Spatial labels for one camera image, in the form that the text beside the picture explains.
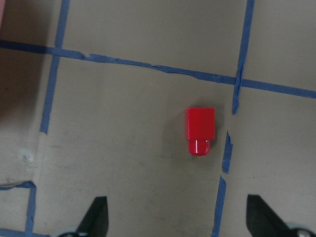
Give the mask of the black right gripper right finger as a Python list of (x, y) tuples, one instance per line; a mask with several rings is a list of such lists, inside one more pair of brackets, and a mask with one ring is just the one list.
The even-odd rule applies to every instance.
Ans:
[(284, 235), (290, 228), (260, 195), (248, 195), (246, 226), (251, 235)]

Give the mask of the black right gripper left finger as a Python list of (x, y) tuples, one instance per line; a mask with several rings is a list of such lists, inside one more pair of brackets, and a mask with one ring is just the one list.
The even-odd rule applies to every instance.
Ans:
[(96, 197), (76, 229), (78, 235), (106, 235), (109, 229), (107, 197)]

